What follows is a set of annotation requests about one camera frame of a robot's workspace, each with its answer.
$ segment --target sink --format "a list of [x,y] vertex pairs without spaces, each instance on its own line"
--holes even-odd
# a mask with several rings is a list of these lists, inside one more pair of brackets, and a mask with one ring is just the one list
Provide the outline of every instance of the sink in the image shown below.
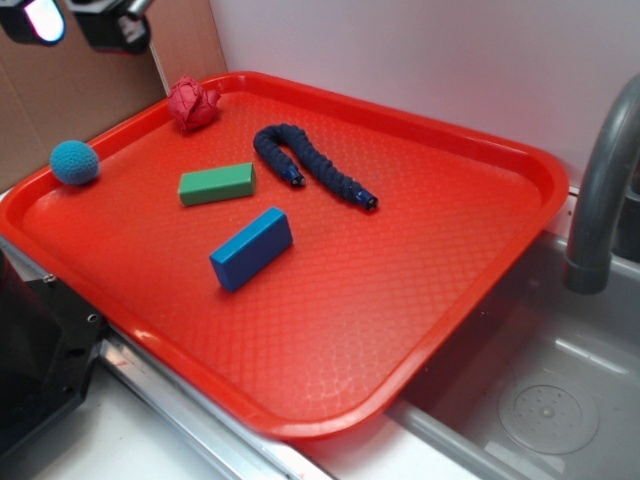
[[481,478],[640,478],[640,270],[574,294],[565,246],[543,234],[391,409]]

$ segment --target blue ball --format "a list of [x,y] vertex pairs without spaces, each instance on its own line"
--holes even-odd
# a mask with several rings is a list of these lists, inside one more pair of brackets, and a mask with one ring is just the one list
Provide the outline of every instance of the blue ball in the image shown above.
[[83,185],[98,176],[100,162],[96,152],[84,142],[62,142],[51,152],[51,171],[67,185]]

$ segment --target sink drain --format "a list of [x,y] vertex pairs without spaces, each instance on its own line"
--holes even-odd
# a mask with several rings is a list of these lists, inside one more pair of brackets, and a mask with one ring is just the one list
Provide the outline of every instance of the sink drain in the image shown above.
[[575,452],[598,430],[598,409],[589,394],[548,373],[508,385],[500,396],[499,414],[513,440],[539,453]]

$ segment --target blue block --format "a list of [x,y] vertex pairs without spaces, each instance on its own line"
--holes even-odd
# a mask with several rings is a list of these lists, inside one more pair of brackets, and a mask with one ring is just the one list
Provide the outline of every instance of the blue block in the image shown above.
[[271,207],[209,258],[222,286],[235,292],[292,243],[287,216]]

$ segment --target green wooden block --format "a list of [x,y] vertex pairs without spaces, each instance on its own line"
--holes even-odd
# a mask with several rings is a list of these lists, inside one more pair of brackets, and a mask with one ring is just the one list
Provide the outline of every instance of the green wooden block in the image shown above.
[[182,175],[178,195],[186,207],[253,195],[256,174],[253,163],[212,168]]

